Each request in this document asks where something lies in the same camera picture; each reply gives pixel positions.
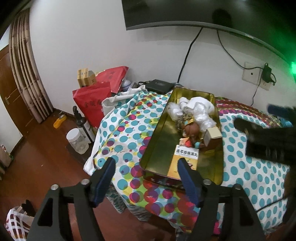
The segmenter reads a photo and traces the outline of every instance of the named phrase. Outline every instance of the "white jar lid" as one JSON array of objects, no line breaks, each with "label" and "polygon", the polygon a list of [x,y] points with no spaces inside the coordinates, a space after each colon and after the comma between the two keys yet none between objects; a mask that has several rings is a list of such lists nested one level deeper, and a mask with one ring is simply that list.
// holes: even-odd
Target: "white jar lid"
[{"label": "white jar lid", "polygon": [[79,129],[74,128],[74,129],[70,130],[66,137],[69,142],[76,141],[80,137]]}]

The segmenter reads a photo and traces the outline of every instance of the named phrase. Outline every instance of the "tv screen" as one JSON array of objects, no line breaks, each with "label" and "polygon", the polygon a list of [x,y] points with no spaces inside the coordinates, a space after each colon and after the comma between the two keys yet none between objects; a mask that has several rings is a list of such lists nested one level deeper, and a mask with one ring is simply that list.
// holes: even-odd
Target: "tv screen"
[{"label": "tv screen", "polygon": [[200,26],[254,40],[296,62],[296,3],[279,0],[122,0],[126,29]]}]

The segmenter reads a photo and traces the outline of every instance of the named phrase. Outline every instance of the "green light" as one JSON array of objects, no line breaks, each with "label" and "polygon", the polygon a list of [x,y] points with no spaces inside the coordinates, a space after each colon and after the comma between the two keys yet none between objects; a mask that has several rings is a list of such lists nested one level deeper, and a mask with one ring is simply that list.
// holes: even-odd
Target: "green light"
[{"label": "green light", "polygon": [[291,63],[291,73],[296,74],[296,63],[294,62]]}]

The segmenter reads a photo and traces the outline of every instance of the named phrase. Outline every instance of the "cardboard box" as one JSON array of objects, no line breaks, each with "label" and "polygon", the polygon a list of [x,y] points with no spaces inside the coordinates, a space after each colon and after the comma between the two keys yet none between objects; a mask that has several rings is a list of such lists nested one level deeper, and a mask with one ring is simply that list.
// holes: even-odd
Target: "cardboard box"
[{"label": "cardboard box", "polygon": [[80,88],[90,86],[96,83],[96,76],[94,72],[88,70],[88,68],[79,69],[77,71],[77,80]]},{"label": "cardboard box", "polygon": [[199,149],[177,145],[167,176],[180,179],[178,173],[178,161],[182,157],[186,159],[192,170],[196,170],[198,154]]},{"label": "cardboard box", "polygon": [[204,144],[208,150],[215,149],[222,142],[222,134],[218,127],[208,128],[204,136]]}]

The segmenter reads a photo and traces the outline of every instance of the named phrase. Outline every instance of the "polka dot bedsheet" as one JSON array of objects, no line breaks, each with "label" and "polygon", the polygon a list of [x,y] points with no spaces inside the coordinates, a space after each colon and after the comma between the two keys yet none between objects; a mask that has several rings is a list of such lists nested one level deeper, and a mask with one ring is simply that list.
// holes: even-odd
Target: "polka dot bedsheet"
[{"label": "polka dot bedsheet", "polygon": [[[159,95],[140,92],[132,99],[118,103],[99,127],[93,159],[93,171],[103,166],[108,157],[116,161],[113,185],[129,204],[144,207],[183,230],[191,229],[199,210],[179,191],[143,179],[139,161],[145,152],[157,122],[171,93]],[[234,118],[244,118],[263,127],[279,122],[258,110],[225,98],[216,101],[222,125],[224,149],[223,186],[239,183],[255,210],[280,199],[288,166],[245,156],[246,136],[233,126]],[[219,204],[216,227],[221,226],[223,206]],[[258,213],[264,229],[278,225],[286,210],[286,201],[279,201]]]}]

